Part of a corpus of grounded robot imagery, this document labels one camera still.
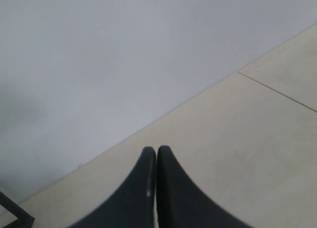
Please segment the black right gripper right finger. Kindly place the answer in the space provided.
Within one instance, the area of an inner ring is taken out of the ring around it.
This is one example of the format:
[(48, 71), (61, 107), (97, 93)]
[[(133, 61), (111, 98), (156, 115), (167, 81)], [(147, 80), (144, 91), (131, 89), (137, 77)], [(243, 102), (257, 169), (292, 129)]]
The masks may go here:
[(156, 198), (160, 228), (249, 227), (198, 188), (169, 146), (158, 149)]

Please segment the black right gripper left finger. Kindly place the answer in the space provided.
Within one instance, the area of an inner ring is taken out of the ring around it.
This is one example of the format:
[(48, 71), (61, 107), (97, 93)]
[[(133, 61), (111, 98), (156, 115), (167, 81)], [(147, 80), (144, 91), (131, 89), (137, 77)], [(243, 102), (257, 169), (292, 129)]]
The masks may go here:
[(72, 228), (153, 228), (156, 187), (156, 153), (145, 147), (134, 168), (99, 207)]

